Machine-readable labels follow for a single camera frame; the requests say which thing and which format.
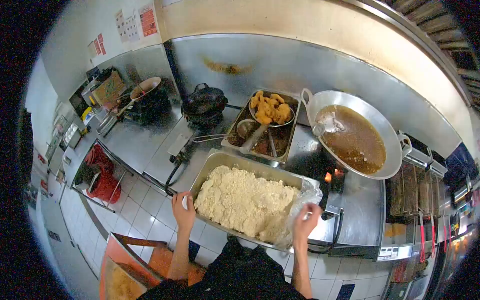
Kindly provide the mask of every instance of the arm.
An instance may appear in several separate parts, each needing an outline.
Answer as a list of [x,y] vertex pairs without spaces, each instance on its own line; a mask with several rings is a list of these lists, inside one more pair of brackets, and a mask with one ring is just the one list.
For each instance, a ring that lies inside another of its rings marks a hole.
[[[304,220],[307,212],[312,214]],[[295,219],[293,228],[293,261],[292,285],[307,299],[312,297],[312,287],[308,271],[307,241],[312,230],[317,226],[322,210],[313,203],[305,204]]]
[[[183,208],[181,203],[185,195],[188,195],[188,210]],[[192,230],[195,221],[195,209],[193,207],[193,200],[192,196],[190,196],[190,192],[173,195],[172,210],[179,225],[179,231],[177,233],[177,245],[173,252],[167,278],[173,280],[188,280],[188,243],[190,231]]]

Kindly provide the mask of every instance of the black shirt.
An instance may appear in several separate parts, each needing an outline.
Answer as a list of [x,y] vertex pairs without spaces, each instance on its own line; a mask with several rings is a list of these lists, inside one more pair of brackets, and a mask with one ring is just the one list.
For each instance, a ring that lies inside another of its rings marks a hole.
[[229,239],[202,281],[184,287],[166,279],[138,299],[305,299],[260,246],[252,251]]

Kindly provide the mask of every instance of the cardboard box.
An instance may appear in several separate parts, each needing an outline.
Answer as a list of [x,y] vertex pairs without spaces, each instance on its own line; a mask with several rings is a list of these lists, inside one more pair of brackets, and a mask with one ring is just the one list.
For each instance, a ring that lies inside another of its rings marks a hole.
[[112,75],[96,88],[92,94],[100,105],[103,105],[107,109],[112,109],[117,106],[119,93],[122,93],[124,90],[125,84],[122,79],[120,79],[118,72],[113,71]]

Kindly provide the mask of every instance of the flour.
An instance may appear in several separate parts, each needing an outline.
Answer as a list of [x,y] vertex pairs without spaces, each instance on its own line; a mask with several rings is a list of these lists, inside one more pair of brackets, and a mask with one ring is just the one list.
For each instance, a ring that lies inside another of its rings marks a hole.
[[267,242],[286,235],[286,219],[298,189],[282,181],[219,166],[203,183],[195,209],[224,227]]

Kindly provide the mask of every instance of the person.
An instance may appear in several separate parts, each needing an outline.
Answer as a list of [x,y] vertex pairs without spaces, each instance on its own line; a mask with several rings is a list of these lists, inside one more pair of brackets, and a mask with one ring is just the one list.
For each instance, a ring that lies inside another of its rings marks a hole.
[[[187,208],[182,199],[187,196]],[[177,244],[167,278],[138,299],[311,299],[307,238],[317,226],[321,208],[305,204],[293,226],[294,263],[291,284],[285,281],[282,266],[265,249],[242,247],[234,236],[222,253],[208,266],[202,280],[191,286],[188,282],[188,244],[195,221],[190,192],[173,195],[173,215],[178,223]]]

